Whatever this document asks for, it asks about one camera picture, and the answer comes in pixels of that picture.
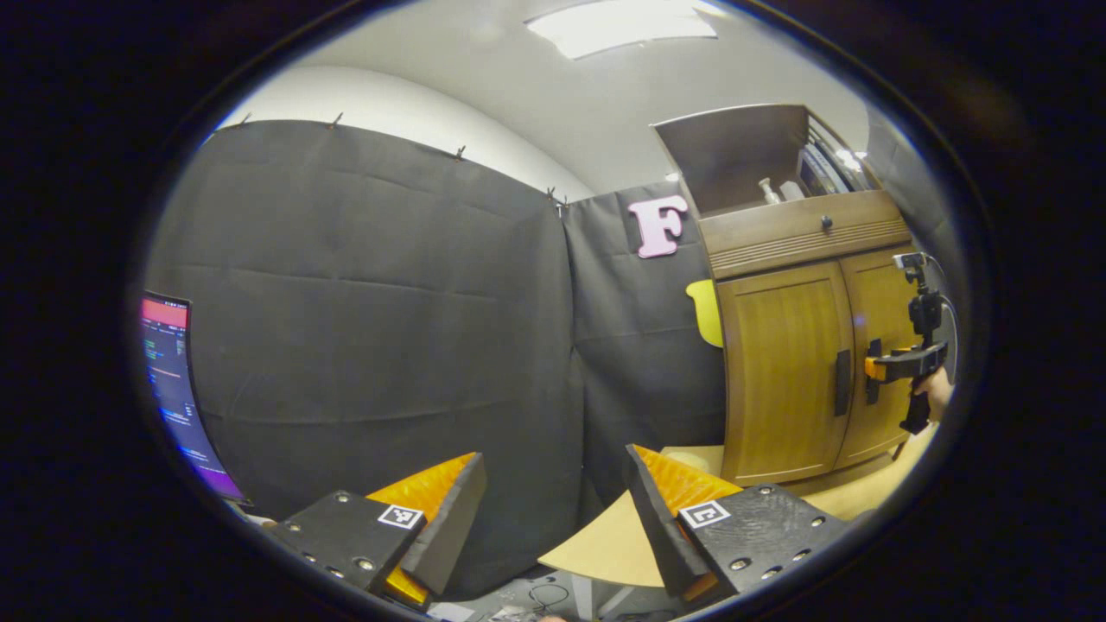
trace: monitor screen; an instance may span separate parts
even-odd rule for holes
[[[177,447],[200,478],[223,498],[249,505],[216,456],[204,431],[188,357],[190,304],[147,292],[142,301],[143,351],[154,398]]]

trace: cabinet door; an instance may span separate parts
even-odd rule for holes
[[[830,470],[848,423],[835,397],[849,391],[854,369],[838,354],[855,359],[837,262],[721,282],[718,300],[728,380],[722,476],[749,485]]]
[[[868,404],[865,395],[864,357],[874,339],[883,342],[884,354],[893,348],[909,348],[921,343],[914,334],[907,304],[917,296],[917,287],[906,280],[895,267],[891,256],[912,252],[911,247],[868,252],[841,260],[845,287],[853,308],[853,332],[856,335],[856,361],[853,407],[848,431],[834,468],[853,465],[874,457],[906,440],[908,433],[898,426],[906,417],[910,402],[910,381],[900,380],[879,387],[879,398]]]

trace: human hand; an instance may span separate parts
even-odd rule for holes
[[[941,421],[941,416],[945,415],[945,408],[949,405],[949,400],[952,397],[952,385],[949,384],[949,374],[945,371],[943,365],[930,374],[929,377],[921,381],[918,387],[914,390],[915,395],[922,393],[929,400],[929,418]]]

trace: letter f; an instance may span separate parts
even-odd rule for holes
[[[644,200],[632,204],[627,209],[637,216],[637,227],[641,231],[641,248],[637,249],[638,257],[648,259],[676,252],[676,242],[668,239],[665,231],[671,231],[672,237],[679,237],[684,232],[680,215],[669,211],[687,211],[688,201],[684,200],[684,197],[674,195],[660,199]]]

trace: cabinet handle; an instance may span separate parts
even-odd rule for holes
[[[841,417],[848,412],[849,367],[852,367],[851,351],[837,353],[837,393],[834,395],[833,416]]]

